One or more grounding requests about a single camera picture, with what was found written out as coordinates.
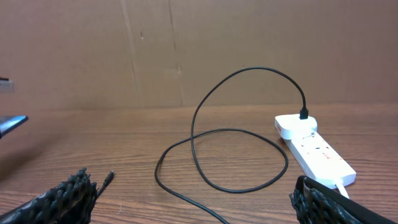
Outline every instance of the white power adapter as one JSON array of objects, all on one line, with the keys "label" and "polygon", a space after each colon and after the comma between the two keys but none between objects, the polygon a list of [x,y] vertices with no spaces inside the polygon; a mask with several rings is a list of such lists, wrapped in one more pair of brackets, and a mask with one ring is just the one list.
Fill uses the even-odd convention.
[{"label": "white power adapter", "polygon": [[317,133],[315,118],[299,114],[275,117],[275,128],[292,151],[305,175],[349,198],[344,186],[355,181],[356,172]]}]

